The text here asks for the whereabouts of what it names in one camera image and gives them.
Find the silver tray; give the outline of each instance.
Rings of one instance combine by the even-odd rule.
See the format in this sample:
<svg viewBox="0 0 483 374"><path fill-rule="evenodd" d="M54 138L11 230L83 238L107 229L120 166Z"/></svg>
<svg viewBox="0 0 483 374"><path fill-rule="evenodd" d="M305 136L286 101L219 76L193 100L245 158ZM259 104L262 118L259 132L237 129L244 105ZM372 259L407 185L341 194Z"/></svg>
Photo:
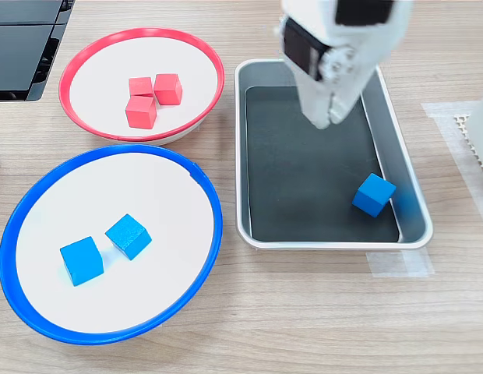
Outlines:
<svg viewBox="0 0 483 374"><path fill-rule="evenodd" d="M419 249L433 234L420 185L379 70L346 120L317 130L303 117L283 60L234 74L236 216L256 249ZM351 205L370 172L397 186L372 218Z"/></svg>

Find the red cube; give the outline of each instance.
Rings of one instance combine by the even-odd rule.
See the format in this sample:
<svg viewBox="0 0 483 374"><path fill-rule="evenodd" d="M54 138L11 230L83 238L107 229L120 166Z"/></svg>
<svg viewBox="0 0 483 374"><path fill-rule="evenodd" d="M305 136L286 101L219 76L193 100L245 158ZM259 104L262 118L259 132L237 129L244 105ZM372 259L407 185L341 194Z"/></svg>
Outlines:
<svg viewBox="0 0 483 374"><path fill-rule="evenodd" d="M157 118L155 99L146 96L131 96L125 109L127 122L136 129L152 129Z"/></svg>
<svg viewBox="0 0 483 374"><path fill-rule="evenodd" d="M182 86L177 74L157 74L153 91L160 105L179 105Z"/></svg>
<svg viewBox="0 0 483 374"><path fill-rule="evenodd" d="M129 93L131 96L153 97L151 78L129 78Z"/></svg>

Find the wooden cube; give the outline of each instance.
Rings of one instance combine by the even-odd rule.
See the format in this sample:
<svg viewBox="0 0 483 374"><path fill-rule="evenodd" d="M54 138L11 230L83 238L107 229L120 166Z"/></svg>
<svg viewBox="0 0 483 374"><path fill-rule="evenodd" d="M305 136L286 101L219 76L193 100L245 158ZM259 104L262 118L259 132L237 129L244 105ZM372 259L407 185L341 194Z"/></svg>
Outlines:
<svg viewBox="0 0 483 374"><path fill-rule="evenodd" d="M153 91L160 105L181 103L182 86L177 74L157 74Z"/></svg>
<svg viewBox="0 0 483 374"><path fill-rule="evenodd" d="M74 286L103 273L103 259L93 238L88 237L60 249Z"/></svg>
<svg viewBox="0 0 483 374"><path fill-rule="evenodd" d="M129 214L118 220L106 235L128 259L134 259L151 243L148 231Z"/></svg>
<svg viewBox="0 0 483 374"><path fill-rule="evenodd" d="M125 113L130 127L150 130L157 118L155 99L145 96L131 96Z"/></svg>
<svg viewBox="0 0 483 374"><path fill-rule="evenodd" d="M359 187L352 204L370 216L377 217L395 191L395 185L371 173Z"/></svg>
<svg viewBox="0 0 483 374"><path fill-rule="evenodd" d="M153 97L153 87L149 76L129 79L129 93L131 96Z"/></svg>

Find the wooden table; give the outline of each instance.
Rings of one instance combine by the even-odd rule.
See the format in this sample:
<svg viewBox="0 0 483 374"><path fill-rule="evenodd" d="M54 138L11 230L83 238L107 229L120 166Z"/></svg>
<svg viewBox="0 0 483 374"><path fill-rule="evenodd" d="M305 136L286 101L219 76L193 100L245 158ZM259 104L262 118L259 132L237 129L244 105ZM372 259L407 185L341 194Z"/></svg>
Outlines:
<svg viewBox="0 0 483 374"><path fill-rule="evenodd" d="M0 241L9 215L45 173L111 144L74 125L58 81L85 45L126 28L166 26L210 43L227 72L201 131L170 145L220 195L220 256L194 299L164 326L119 344L76 347L34 332L0 285L0 373L483 373L483 221L421 103L483 95L483 2L418 2L383 64L435 235L435 275L373 278L364 253L256 252L234 226L233 71L277 57L278 1L78 2L38 102L0 103Z"/></svg>

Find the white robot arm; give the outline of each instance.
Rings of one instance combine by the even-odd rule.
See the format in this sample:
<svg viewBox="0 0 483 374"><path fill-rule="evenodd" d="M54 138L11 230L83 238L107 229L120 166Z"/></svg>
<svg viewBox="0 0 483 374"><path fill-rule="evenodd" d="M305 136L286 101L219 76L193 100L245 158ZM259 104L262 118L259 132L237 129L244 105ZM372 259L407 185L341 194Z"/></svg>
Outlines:
<svg viewBox="0 0 483 374"><path fill-rule="evenodd" d="M411 0L282 0L280 39L304 115L342 122L404 36Z"/></svg>

